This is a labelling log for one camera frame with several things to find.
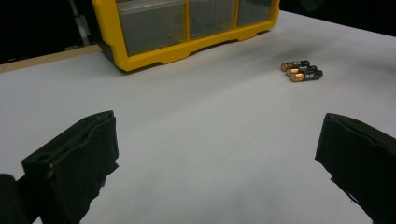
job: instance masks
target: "black object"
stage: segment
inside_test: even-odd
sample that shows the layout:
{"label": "black object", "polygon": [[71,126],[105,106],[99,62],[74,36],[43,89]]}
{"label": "black object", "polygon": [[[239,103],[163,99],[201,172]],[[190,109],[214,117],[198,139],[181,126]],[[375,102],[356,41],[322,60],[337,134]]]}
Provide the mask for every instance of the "black object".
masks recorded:
{"label": "black object", "polygon": [[0,223],[41,217],[43,224],[78,224],[118,168],[118,156],[112,111],[80,120],[25,158],[25,176],[17,182],[0,175]]}
{"label": "black object", "polygon": [[396,223],[396,139],[359,120],[328,113],[315,160],[375,224]]}

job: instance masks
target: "copper-top battery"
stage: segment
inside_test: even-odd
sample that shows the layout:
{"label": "copper-top battery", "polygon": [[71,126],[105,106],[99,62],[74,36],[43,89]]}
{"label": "copper-top battery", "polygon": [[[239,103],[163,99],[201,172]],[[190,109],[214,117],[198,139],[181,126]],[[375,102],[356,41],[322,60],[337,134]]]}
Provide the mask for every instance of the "copper-top battery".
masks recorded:
{"label": "copper-top battery", "polygon": [[310,62],[308,60],[303,60],[303,61],[296,61],[296,62],[289,62],[289,63],[282,63],[280,65],[280,69],[283,72],[286,72],[286,70],[288,70],[288,68],[292,68],[292,67],[301,67],[301,66],[309,66]]}
{"label": "copper-top battery", "polygon": [[308,81],[308,80],[317,80],[323,77],[323,72],[321,70],[318,71],[305,71],[296,74],[291,74],[290,79],[293,82],[300,81]]}
{"label": "copper-top battery", "polygon": [[291,74],[296,74],[296,73],[305,72],[305,71],[318,71],[318,68],[314,65],[292,67],[292,68],[288,68],[288,70],[286,70],[286,75],[288,77],[291,77]]}

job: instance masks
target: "yellow plastic case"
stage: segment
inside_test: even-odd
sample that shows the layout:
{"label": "yellow plastic case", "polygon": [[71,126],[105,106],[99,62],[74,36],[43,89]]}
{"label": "yellow plastic case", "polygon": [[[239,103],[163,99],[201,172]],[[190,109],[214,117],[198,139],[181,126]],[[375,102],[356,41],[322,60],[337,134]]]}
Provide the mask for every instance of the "yellow plastic case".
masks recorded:
{"label": "yellow plastic case", "polygon": [[[189,57],[191,53],[199,49],[225,41],[246,40],[260,32],[268,31],[276,24],[279,1],[133,0],[128,2],[119,0],[116,2],[116,0],[92,0],[92,3],[102,38],[98,45],[119,69],[128,72],[155,63],[172,63]],[[159,8],[165,8],[160,10],[166,14],[153,14]],[[181,8],[181,14],[173,13],[173,11],[178,11],[178,8]],[[147,20],[157,18],[158,22],[168,21],[167,28],[171,27],[179,32],[181,27],[182,33],[177,34],[177,41],[166,42],[162,46],[161,40],[163,39],[159,38],[160,35],[154,34],[154,31],[150,31],[151,27],[146,26],[148,30],[143,30],[142,33],[158,37],[152,40],[154,47],[151,49],[151,42],[142,37],[142,40],[146,41],[142,42],[146,49],[133,52],[133,49],[142,47],[142,44],[136,42],[134,37],[141,35],[139,32],[145,28],[145,18]]]}

